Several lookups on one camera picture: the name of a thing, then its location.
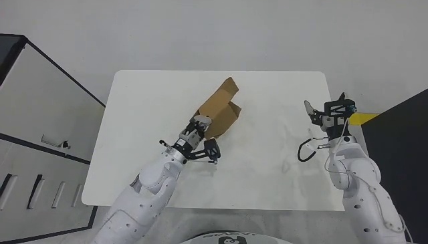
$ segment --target white tabletop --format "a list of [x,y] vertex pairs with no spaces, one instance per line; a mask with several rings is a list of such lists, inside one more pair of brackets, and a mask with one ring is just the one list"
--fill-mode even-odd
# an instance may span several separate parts
[[218,139],[217,166],[189,162],[168,207],[343,211],[323,165],[327,151],[299,162],[300,143],[325,136],[303,101],[330,101],[320,72],[121,71],[114,77],[82,200],[111,205],[146,163],[172,144],[195,110],[229,76],[238,120]]

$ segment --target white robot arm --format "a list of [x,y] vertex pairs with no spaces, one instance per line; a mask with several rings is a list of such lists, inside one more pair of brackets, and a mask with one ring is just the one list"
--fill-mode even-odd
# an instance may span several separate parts
[[348,119],[356,111],[355,102],[342,94],[338,101],[327,102],[320,112],[305,101],[313,124],[327,132],[329,157],[324,168],[333,185],[343,190],[343,205],[352,228],[361,243],[406,243],[405,224],[388,192],[381,186],[381,172],[348,131]]
[[156,218],[168,204],[177,179],[187,160],[209,157],[217,164],[221,156],[215,139],[204,142],[205,149],[194,152],[205,136],[211,119],[196,116],[179,134],[173,146],[163,140],[166,146],[161,158],[146,165],[136,176],[134,182],[119,195],[103,220],[92,244],[133,244],[144,237]]

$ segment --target yellow floor line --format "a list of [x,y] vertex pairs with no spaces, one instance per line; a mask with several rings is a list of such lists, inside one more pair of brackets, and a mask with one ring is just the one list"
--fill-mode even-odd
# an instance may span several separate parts
[[378,116],[378,114],[354,113],[349,119],[349,124],[350,125],[361,125],[361,124],[368,122],[369,120],[373,119],[376,116]]

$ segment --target cardboard box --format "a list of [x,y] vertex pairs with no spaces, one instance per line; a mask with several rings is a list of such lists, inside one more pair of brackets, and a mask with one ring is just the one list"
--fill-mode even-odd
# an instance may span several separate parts
[[231,102],[238,91],[232,77],[229,77],[196,111],[195,115],[205,115],[213,120],[205,133],[206,139],[218,138],[238,119],[241,108]]

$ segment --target wire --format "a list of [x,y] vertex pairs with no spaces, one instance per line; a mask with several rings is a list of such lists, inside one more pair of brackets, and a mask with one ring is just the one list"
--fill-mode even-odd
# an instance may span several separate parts
[[[333,170],[328,170],[328,169],[327,169],[327,162],[330,160],[330,158],[334,158],[334,157],[336,156],[337,150],[338,150],[338,148],[339,148],[340,144],[341,144],[341,143],[342,143],[342,141],[343,141],[343,134],[344,134],[344,132],[345,132],[346,125],[349,125],[349,118],[347,118],[347,119],[345,120],[344,124],[343,124],[342,134],[340,134],[339,141],[338,141],[337,145],[334,147],[332,155],[328,156],[328,157],[327,157],[327,159],[326,159],[326,162],[324,163],[324,170],[326,170],[327,172],[331,172],[331,173],[347,174],[347,175],[350,175],[350,176],[354,176],[355,178],[358,178],[358,179],[360,179],[362,182],[366,183],[366,185],[367,185],[369,188],[371,188],[372,186],[370,186],[368,182],[366,182],[363,178],[361,178],[361,177],[359,177],[359,176],[357,176],[357,175],[355,175],[355,174],[353,174],[353,173],[351,173],[351,172],[335,172],[335,171],[333,171]],[[381,207],[381,202],[379,201],[379,199],[378,199],[377,195],[376,195],[374,192],[372,192],[372,190],[371,190],[371,189],[369,189],[369,191],[374,195],[374,199],[376,199],[377,205],[379,206],[379,211],[380,211],[380,213],[381,213],[381,217],[382,217],[382,220],[383,220],[384,226],[385,226],[387,229],[389,229],[389,230],[391,230],[391,231],[393,231],[393,232],[396,232],[396,233],[402,233],[402,232],[404,232],[404,231],[407,231],[407,234],[409,235],[409,238],[410,238],[410,240],[411,240],[411,243],[413,243],[413,239],[412,239],[412,236],[410,235],[409,229],[407,228],[406,223],[404,222],[404,218],[403,218],[400,214],[399,214],[399,217],[400,217],[400,220],[401,220],[401,222],[402,222],[402,224],[403,224],[403,228],[402,228],[400,231],[398,231],[398,230],[394,230],[394,229],[390,229],[390,228],[388,228],[388,227],[386,226],[387,221],[385,220],[385,217],[384,217],[384,215],[383,215],[383,210],[382,210],[382,207]]]
[[310,142],[310,141],[312,141],[312,140],[323,140],[323,139],[327,139],[327,138],[328,138],[328,137],[312,137],[312,138],[307,139],[305,142],[301,143],[301,144],[299,145],[299,149],[298,149],[298,151],[297,151],[297,159],[298,159],[300,162],[307,162],[308,160],[310,160],[313,156],[315,156],[315,154],[316,154],[316,150],[315,150],[311,155],[309,155],[309,157],[308,157],[308,158],[304,158],[304,159],[302,159],[302,158],[300,157],[300,151],[302,150],[303,145],[305,145],[305,144],[309,143],[309,142]]
[[403,218],[403,216],[401,216],[401,215],[399,215],[399,216],[400,216],[400,220],[401,220],[401,222],[403,223],[403,226],[404,226],[404,228],[405,228],[405,230],[406,230],[407,234],[409,235],[410,243],[413,243],[412,235],[410,235],[410,231],[409,231],[409,229],[408,229],[408,228],[407,228],[407,226],[406,226],[406,222],[404,222],[404,218]]
[[310,141],[312,141],[312,138],[307,139],[305,142],[303,142],[303,143],[301,143],[299,145],[299,150],[297,151],[297,159],[300,162],[307,162],[308,160],[310,160],[316,154],[316,151],[314,151],[311,155],[309,155],[308,158],[305,158],[305,159],[300,158],[300,151],[302,150],[303,145],[305,145],[306,143],[309,143]]

